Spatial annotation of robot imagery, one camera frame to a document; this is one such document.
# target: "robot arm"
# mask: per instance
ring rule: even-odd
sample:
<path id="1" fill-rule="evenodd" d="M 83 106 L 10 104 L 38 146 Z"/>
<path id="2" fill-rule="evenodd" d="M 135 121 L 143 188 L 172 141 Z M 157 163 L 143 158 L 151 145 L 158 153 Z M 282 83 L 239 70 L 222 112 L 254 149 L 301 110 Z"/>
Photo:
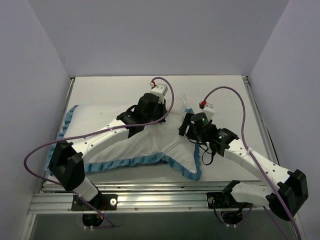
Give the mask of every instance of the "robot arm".
<path id="1" fill-rule="evenodd" d="M 186 114 L 179 128 L 179 135 L 185 135 L 198 144 L 208 146 L 213 154 L 218 153 L 239 164 L 266 185 L 251 185 L 233 180 L 222 191 L 224 200 L 230 205 L 238 202 L 269 206 L 278 217 L 289 221 L 279 199 L 273 193 L 249 152 L 255 156 L 265 174 L 276 187 L 292 216 L 298 212 L 308 198 L 306 175 L 300 170 L 291 172 L 271 162 L 250 147 L 246 150 L 243 141 L 235 133 L 226 128 L 218 129 L 212 124 L 212 120 L 208 120 L 215 113 L 211 104 L 200 105 L 200 108 L 202 108 L 200 113 Z"/>
<path id="2" fill-rule="evenodd" d="M 57 143 L 48 167 L 63 188 L 75 192 L 92 206 L 100 208 L 99 205 L 104 202 L 103 195 L 85 176 L 84 160 L 89 160 L 109 146 L 143 131 L 144 126 L 137 124 L 150 123 L 164 116 L 167 112 L 165 100 L 167 91 L 167 85 L 153 83 L 151 91 L 145 93 L 137 105 L 133 105 L 100 129 L 110 129 L 110 131 L 75 142 Z M 131 127 L 113 129 L 123 125 Z"/>

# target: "blue trim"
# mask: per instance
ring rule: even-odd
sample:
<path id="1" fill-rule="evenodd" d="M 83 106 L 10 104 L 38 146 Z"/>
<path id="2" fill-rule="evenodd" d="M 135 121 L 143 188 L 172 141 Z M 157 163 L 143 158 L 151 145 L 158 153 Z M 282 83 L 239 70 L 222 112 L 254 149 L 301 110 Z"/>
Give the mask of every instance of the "blue trim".
<path id="1" fill-rule="evenodd" d="M 74 114 L 75 109 L 78 107 L 78 105 L 74 106 L 73 108 L 70 109 L 70 111 L 66 114 L 65 119 L 64 119 L 64 125 L 62 127 L 62 132 L 59 133 L 57 139 L 62 139 L 68 129 L 68 126 L 72 120 L 72 116 Z M 193 113 L 193 110 L 190 109 L 185 109 L 186 112 Z M 56 145 L 52 145 L 48 158 L 47 158 L 47 163 L 45 166 L 45 170 L 49 173 L 50 170 L 48 169 L 48 165 L 50 162 L 50 159 L 52 157 L 52 154 L 55 150 Z M 201 178 L 201 169 L 200 169 L 200 148 L 198 145 L 195 145 L 194 148 L 194 162 L 195 162 L 195 167 L 196 167 L 196 173 L 192 173 L 188 169 L 186 169 L 184 166 L 182 166 L 179 162 L 174 160 L 172 157 L 165 155 L 163 152 L 152 154 L 149 156 L 140 156 L 140 157 L 135 157 L 135 158 L 130 158 L 130 159 L 121 159 L 121 160 L 115 160 L 115 161 L 108 161 L 108 162 L 97 162 L 97 163 L 88 163 L 84 165 L 84 171 L 86 173 L 94 173 L 94 172 L 103 172 L 104 170 L 107 169 L 114 169 L 117 167 L 123 167 L 123 166 L 134 166 L 136 164 L 154 164 L 158 163 L 160 161 L 165 161 L 167 162 L 170 167 L 173 169 L 179 171 L 182 173 L 182 175 L 192 181 L 198 181 Z"/>

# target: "table surface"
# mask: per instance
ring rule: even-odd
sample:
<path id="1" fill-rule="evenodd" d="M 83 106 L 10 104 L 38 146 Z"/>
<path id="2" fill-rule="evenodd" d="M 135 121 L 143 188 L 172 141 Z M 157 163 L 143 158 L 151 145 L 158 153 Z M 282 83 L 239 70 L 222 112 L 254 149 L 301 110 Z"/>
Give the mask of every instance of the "table surface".
<path id="1" fill-rule="evenodd" d="M 193 108 L 195 113 L 200 111 L 199 102 L 212 89 L 219 86 L 229 86 L 237 90 L 242 96 L 246 108 L 245 139 L 251 148 L 267 157 L 262 136 L 240 75 L 164 77 L 171 83 L 175 96 L 182 93 L 186 95 L 187 107 Z M 74 105 L 89 103 L 135 104 L 144 93 L 150 91 L 149 82 L 152 78 L 152 76 L 77 77 L 67 105 L 67 111 Z M 171 98 L 169 91 L 165 97 Z M 215 109 L 215 115 L 212 118 L 214 124 L 218 128 L 228 128 L 240 136 L 243 111 L 238 97 L 230 90 L 220 89 L 213 93 L 207 101 L 213 104 Z M 205 154 L 204 161 L 210 161 L 208 154 Z M 211 165 L 201 164 L 201 171 L 200 182 L 258 180 L 244 168 L 217 154 Z M 119 167 L 101 173 L 88 174 L 87 176 L 95 184 L 175 184 L 192 182 L 168 164 Z"/>

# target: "white wall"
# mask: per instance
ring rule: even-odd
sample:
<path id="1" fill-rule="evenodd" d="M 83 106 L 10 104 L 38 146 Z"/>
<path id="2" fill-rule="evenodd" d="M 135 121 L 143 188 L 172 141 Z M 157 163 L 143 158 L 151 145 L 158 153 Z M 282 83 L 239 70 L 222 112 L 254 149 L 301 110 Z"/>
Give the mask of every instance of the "white wall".
<path id="1" fill-rule="evenodd" d="M 250 76 L 280 163 L 307 176 L 300 215 L 308 240 L 320 235 L 319 10 L 319 0 L 290 0 Z"/>
<path id="2" fill-rule="evenodd" d="M 0 1 L 0 238 L 19 239 L 37 180 L 24 156 L 52 140 L 70 79 L 26 0 Z M 30 159 L 43 173 L 44 151 Z"/>
<path id="3" fill-rule="evenodd" d="M 288 0 L 29 0 L 70 76 L 248 75 Z"/>

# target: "screw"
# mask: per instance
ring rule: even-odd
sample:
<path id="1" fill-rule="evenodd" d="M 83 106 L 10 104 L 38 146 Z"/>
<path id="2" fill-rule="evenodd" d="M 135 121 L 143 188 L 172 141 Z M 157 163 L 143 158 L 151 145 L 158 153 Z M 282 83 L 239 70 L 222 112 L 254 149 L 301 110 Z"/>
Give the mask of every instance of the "screw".
<path id="1" fill-rule="evenodd" d="M 215 198 L 213 196 L 208 197 L 208 203 L 212 204 Z"/>
<path id="2" fill-rule="evenodd" d="M 111 206 L 115 206 L 117 204 L 117 200 L 115 199 L 115 198 L 112 198 L 111 200 L 110 200 L 110 205 Z"/>

